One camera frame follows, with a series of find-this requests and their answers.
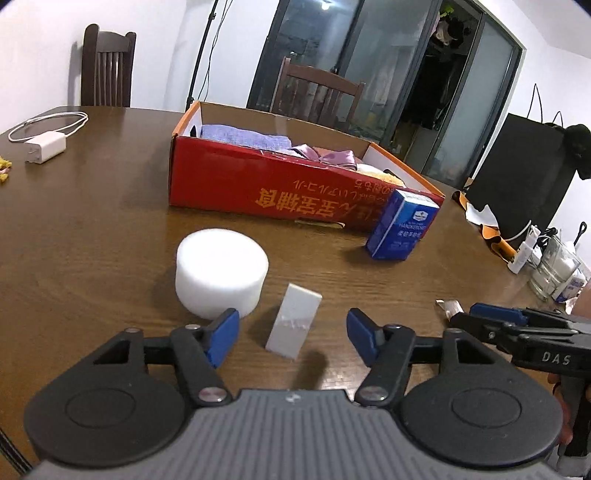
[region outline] glass panel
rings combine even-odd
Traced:
[[[431,0],[366,0],[351,60],[344,73],[365,90],[351,133],[381,140],[423,31]],[[339,109],[346,116],[350,101]]]
[[[512,52],[513,45],[487,22],[452,120],[425,175],[463,186],[459,183],[501,93]]]
[[[353,21],[359,0],[290,0],[277,40],[264,62],[264,79],[255,108],[269,111],[281,62],[332,69]]]

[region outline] chair backrest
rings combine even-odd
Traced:
[[[101,32],[88,25],[82,47],[82,105],[129,106],[135,33]]]
[[[324,70],[292,65],[291,59],[285,57],[275,85],[271,112],[346,130],[364,86],[363,82],[353,83]],[[336,111],[343,94],[352,95],[353,102],[345,122],[339,124]]]

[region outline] white power adapter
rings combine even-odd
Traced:
[[[66,135],[62,132],[49,131],[26,141],[25,145],[28,146],[28,156],[25,160],[43,163],[66,149]]]

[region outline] human hand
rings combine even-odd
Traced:
[[[560,375],[548,374],[548,383],[554,385],[552,392],[562,407],[562,429],[560,430],[558,441],[562,445],[568,445],[573,440],[573,429],[569,425],[571,411],[560,391]],[[591,401],[591,385],[585,391],[585,398],[587,401]]]

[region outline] brown tabletop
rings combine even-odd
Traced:
[[[353,393],[368,370],[347,339],[351,307],[381,325],[402,323],[438,336],[444,327],[435,299],[458,299],[464,308],[477,301],[539,305],[527,274],[511,274],[449,199],[408,260],[373,261],[359,233],[168,207],[170,133],[181,114],[83,110],[89,122],[68,138],[65,153],[43,165],[24,163],[24,146],[0,137],[0,155],[14,162],[0,185],[0,426],[31,460],[22,415],[37,390],[125,327],[152,336],[197,322],[177,300],[174,273],[179,242],[199,229],[242,232],[269,257],[260,304],[242,321],[219,370],[234,393],[249,387]],[[288,282],[323,296],[293,362],[264,350]],[[411,384],[432,371],[416,368]],[[0,478],[13,476],[1,459]]]

